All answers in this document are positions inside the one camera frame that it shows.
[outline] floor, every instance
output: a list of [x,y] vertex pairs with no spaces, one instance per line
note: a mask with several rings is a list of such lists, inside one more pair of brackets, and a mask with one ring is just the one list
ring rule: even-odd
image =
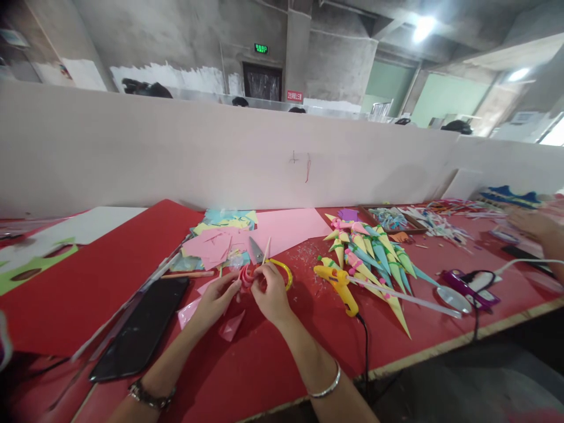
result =
[[[373,382],[382,423],[564,422],[564,310]],[[316,422],[309,402],[256,420]]]

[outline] silver bangle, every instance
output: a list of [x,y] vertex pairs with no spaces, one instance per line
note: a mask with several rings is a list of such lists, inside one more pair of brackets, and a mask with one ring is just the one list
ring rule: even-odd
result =
[[329,386],[325,391],[320,392],[319,394],[310,394],[308,392],[308,395],[311,398],[315,398],[315,399],[323,398],[323,397],[326,397],[327,395],[329,395],[330,393],[332,393],[335,390],[335,388],[339,384],[339,380],[341,379],[341,365],[339,364],[339,362],[337,360],[335,360],[335,362],[337,363],[337,377],[335,377],[335,380],[333,381],[331,386]]

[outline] scissor blade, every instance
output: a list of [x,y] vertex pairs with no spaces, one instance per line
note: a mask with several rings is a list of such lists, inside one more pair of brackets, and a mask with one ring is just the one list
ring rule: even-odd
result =
[[263,251],[260,249],[259,245],[252,237],[249,237],[249,241],[251,243],[251,249],[253,251],[254,258],[256,259],[257,263],[262,263],[264,258]]

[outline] doorway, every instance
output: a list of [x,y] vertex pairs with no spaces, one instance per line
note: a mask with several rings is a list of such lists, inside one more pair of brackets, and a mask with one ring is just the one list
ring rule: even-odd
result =
[[243,62],[245,97],[282,101],[282,69]]

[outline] yellow glue gun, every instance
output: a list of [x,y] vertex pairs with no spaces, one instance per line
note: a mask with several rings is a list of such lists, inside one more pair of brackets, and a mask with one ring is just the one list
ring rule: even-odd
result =
[[353,295],[347,287],[349,283],[348,273],[344,270],[327,266],[315,266],[313,270],[316,275],[322,277],[333,285],[333,288],[335,288],[335,291],[337,291],[337,294],[339,294],[345,304],[345,307],[347,308],[345,310],[347,315],[355,317],[358,314],[358,305],[357,302],[354,301]]

